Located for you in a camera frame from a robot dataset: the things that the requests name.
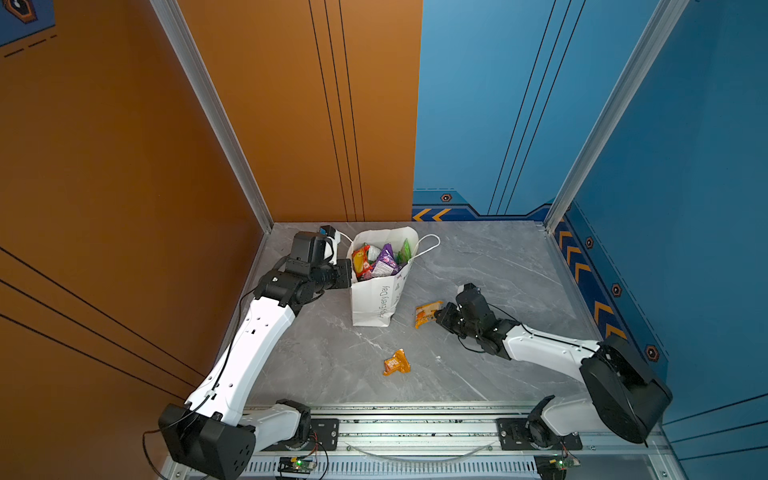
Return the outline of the white paper bag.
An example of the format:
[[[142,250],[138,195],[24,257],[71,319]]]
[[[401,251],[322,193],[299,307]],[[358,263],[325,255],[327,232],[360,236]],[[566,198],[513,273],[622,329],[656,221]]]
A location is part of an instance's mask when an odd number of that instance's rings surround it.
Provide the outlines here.
[[[404,246],[410,248],[409,260],[394,275],[358,280],[353,275],[351,287],[352,323],[355,327],[388,327],[405,285],[416,263],[416,259],[436,249],[441,239],[436,234],[418,237],[411,227],[396,229],[367,230],[357,234],[349,248],[347,257],[353,259],[354,252],[365,245],[383,250],[386,245],[399,253]]]

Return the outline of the small orange candy wrapper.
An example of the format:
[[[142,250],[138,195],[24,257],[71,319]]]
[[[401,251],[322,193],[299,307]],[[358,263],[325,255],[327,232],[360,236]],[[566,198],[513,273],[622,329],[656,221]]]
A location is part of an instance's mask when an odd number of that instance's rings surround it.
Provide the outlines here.
[[[397,372],[409,373],[410,371],[411,365],[403,349],[398,349],[392,357],[384,361],[384,376],[390,376]]]

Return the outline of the small orange snack packet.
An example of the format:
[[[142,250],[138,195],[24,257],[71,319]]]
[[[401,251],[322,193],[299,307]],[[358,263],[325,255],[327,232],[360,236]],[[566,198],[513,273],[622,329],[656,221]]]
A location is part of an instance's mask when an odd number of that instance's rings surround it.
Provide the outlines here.
[[[443,308],[442,301],[434,301],[428,304],[420,305],[415,309],[414,327],[419,329],[422,325],[434,321],[436,313]]]

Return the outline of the red snack packet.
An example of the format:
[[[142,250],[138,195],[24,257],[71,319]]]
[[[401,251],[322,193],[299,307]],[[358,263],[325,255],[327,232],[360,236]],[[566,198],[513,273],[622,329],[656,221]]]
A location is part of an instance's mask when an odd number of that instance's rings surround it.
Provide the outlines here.
[[[353,252],[352,265],[358,281],[362,280],[363,277],[371,270],[369,250],[370,246],[364,244],[362,247]]]

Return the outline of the green cucumber chips bag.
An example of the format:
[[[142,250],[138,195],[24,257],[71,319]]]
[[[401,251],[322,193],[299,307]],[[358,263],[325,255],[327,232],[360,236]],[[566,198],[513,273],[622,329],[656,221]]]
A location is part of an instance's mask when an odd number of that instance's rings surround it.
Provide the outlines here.
[[[405,267],[412,258],[411,245],[408,239],[403,241],[401,249],[396,254],[396,261],[399,268]]]

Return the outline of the purple white snack bag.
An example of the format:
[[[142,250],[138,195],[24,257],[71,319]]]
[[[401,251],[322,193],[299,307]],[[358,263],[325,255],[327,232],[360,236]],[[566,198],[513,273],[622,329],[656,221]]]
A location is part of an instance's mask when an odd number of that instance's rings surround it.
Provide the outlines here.
[[[372,276],[374,278],[389,277],[396,275],[399,269],[400,266],[396,260],[392,245],[389,243],[385,244],[373,266]]]

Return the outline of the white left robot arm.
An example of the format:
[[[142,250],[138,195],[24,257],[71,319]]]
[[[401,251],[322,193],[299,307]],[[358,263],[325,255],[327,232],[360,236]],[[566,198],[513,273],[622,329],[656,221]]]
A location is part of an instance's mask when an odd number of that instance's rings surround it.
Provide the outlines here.
[[[236,333],[183,405],[168,405],[158,419],[170,457],[215,479],[236,479],[252,455],[276,444],[304,446],[311,409],[282,399],[246,419],[250,392],[280,337],[301,309],[328,290],[348,289],[353,269],[338,246],[342,235],[324,225],[295,234],[290,252],[238,303]]]

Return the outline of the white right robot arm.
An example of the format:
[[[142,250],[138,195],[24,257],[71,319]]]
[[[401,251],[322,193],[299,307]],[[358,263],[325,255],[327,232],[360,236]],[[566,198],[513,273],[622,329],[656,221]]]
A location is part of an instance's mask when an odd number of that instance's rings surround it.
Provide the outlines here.
[[[669,387],[624,338],[595,341],[535,330],[491,306],[472,283],[433,317],[459,340],[475,340],[478,353],[539,365],[584,385],[583,394],[545,396],[528,414],[528,440],[540,449],[584,432],[610,432],[643,444],[673,400]]]

